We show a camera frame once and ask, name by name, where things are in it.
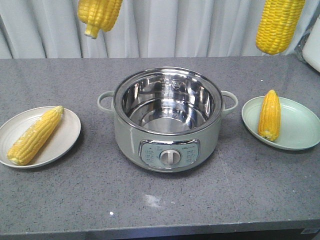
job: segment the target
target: plate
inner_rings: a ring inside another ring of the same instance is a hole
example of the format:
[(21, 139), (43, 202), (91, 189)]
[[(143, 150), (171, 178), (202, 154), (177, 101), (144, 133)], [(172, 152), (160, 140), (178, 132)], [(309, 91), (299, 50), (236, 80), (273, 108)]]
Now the plate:
[(40, 151), (27, 165), (20, 166), (7, 158), (7, 152), (16, 140), (42, 116), (54, 106), (43, 106), (24, 111), (0, 127), (0, 162), (12, 168), (31, 169), (49, 164), (65, 154), (76, 142), (81, 130), (78, 116), (69, 109), (63, 109), (59, 125), (42, 146)]
[(279, 97), (281, 125), (279, 137), (269, 141), (258, 135), (260, 110), (264, 96), (247, 101), (242, 107), (242, 119), (248, 130), (260, 141), (284, 150), (304, 150), (320, 142), (320, 120), (307, 107), (290, 99)]

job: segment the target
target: curtain fold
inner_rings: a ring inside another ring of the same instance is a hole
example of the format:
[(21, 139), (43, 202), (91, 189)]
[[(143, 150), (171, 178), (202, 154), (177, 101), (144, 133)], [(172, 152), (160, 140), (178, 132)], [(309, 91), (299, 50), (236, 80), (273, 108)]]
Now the curtain fold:
[[(288, 49), (294, 54), (320, 0), (306, 0)], [(264, 0), (123, 0), (97, 39), (84, 35), (78, 0), (0, 0), (0, 59), (261, 56)]]

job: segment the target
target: gray countertop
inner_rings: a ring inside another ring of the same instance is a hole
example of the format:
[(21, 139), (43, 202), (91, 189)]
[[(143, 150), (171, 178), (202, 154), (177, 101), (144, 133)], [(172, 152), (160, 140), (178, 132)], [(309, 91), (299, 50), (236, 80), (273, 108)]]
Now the gray countertop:
[[(145, 170), (115, 141), (98, 96), (127, 76), (161, 66), (203, 74), (234, 93), (201, 165)], [(78, 115), (81, 132), (58, 160), (33, 169), (0, 164), (0, 239), (125, 239), (320, 228), (320, 144), (287, 151), (249, 133), (241, 108), (275, 89), (320, 116), (320, 74), (295, 56), (0, 60), (0, 125), (42, 106)]]

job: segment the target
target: corn cob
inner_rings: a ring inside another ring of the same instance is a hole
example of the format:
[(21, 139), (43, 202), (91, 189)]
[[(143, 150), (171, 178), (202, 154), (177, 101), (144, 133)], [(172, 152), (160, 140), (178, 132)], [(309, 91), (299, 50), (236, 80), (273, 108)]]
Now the corn cob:
[(84, 34), (96, 39), (98, 32), (110, 31), (118, 18), (122, 0), (79, 0), (78, 17), (86, 24)]
[(63, 106), (46, 111), (13, 144), (7, 152), (7, 158), (17, 165), (28, 164), (52, 134), (63, 112)]
[(305, 0), (266, 0), (255, 44), (262, 52), (275, 55), (289, 46)]
[(258, 134), (273, 142), (279, 137), (281, 120), (281, 107), (279, 97), (275, 90), (270, 90), (264, 97), (260, 119), (258, 124)]

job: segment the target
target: control panel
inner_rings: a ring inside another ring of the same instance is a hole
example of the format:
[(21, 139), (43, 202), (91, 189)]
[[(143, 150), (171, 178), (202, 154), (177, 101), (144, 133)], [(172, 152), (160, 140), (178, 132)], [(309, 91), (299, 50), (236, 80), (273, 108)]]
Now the control panel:
[(200, 151), (200, 141), (158, 141), (140, 142), (139, 156), (147, 165), (160, 168), (181, 168), (193, 164)]

